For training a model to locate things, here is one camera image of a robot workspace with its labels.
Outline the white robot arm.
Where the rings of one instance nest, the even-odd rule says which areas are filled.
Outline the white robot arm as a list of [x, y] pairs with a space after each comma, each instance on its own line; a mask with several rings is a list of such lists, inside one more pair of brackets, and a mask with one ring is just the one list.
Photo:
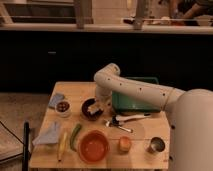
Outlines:
[[94, 74], [95, 95], [104, 102], [112, 91], [164, 111], [170, 129], [168, 171], [213, 171], [213, 91], [127, 79], [110, 63]]

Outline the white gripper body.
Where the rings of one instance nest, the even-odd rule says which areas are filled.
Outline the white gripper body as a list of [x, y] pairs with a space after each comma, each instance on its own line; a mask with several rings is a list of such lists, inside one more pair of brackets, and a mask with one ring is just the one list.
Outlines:
[[111, 91], [102, 87], [95, 89], [96, 102], [101, 106], [106, 106], [111, 100]]

